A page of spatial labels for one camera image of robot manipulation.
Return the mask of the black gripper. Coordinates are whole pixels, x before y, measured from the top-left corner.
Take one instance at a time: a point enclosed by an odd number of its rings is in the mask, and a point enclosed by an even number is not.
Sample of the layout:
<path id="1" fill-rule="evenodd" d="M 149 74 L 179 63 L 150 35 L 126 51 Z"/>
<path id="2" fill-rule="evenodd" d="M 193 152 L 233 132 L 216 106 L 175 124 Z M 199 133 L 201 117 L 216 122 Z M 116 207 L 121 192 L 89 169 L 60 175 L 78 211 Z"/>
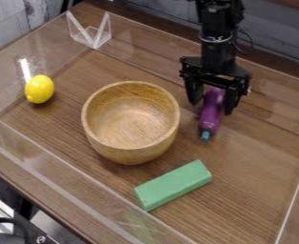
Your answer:
<path id="1" fill-rule="evenodd" d="M 201 58 L 183 56 L 179 76 L 184 80 L 189 103 L 196 106 L 204 97 L 204 84 L 225 90 L 224 114 L 231 115 L 241 95 L 249 93 L 252 75 L 235 62 L 213 71 L 203 66 Z"/>

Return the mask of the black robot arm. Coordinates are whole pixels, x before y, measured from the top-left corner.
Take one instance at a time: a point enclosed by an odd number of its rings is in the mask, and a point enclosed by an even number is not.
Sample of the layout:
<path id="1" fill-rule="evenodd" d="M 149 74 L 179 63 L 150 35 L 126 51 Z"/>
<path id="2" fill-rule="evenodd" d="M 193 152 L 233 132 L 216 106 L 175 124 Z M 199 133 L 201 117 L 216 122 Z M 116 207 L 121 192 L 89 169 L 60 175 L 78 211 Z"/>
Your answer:
<path id="1" fill-rule="evenodd" d="M 204 85 L 225 92 L 224 114 L 231 115 L 243 95 L 249 94 L 252 75 L 236 63 L 239 23 L 244 19 L 241 0 L 188 0 L 196 3 L 201 29 L 201 55 L 181 56 L 179 76 L 184 80 L 187 97 L 197 105 L 204 97 Z"/>

